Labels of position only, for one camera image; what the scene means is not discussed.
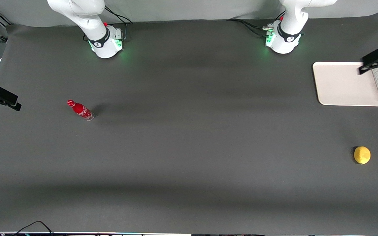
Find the green led light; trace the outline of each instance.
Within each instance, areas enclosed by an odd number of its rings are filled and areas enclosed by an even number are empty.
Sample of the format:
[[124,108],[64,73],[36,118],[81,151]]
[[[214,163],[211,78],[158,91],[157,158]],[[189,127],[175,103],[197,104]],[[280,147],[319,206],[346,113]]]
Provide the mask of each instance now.
[[275,33],[271,33],[265,42],[265,46],[270,47],[272,45],[273,39],[275,38]]

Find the gray wall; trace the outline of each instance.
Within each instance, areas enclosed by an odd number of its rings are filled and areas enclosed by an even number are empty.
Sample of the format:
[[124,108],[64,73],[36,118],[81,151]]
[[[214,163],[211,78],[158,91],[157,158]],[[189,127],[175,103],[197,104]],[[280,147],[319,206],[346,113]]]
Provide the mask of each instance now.
[[[282,9],[278,0],[105,0],[118,14],[133,21],[189,19],[273,18]],[[378,12],[378,0],[338,0],[333,6],[309,8],[311,18],[356,17]],[[0,12],[15,24],[34,27],[72,25],[51,10],[46,0],[0,0]],[[114,23],[109,12],[102,20]]]

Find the yellow lemon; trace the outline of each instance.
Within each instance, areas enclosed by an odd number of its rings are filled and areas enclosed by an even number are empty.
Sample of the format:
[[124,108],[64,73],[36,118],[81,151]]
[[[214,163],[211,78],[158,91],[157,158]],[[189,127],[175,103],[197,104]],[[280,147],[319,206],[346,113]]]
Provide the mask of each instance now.
[[366,164],[370,160],[370,150],[366,147],[357,147],[354,151],[354,158],[360,164]]

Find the bottle cap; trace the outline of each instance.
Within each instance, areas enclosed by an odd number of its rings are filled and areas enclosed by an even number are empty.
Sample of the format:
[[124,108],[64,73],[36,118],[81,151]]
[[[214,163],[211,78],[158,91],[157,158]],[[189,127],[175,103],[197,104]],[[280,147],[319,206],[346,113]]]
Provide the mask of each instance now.
[[70,106],[70,107],[75,106],[75,102],[74,102],[73,100],[71,100],[71,99],[69,99],[66,103],[67,103],[68,106]]

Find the white tray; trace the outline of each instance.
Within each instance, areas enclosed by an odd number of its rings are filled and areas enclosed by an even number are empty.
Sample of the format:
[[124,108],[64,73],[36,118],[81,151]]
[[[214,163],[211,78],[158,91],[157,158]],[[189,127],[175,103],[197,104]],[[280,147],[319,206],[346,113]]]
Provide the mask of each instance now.
[[378,107],[378,90],[371,71],[358,74],[360,62],[313,64],[319,102],[327,106]]

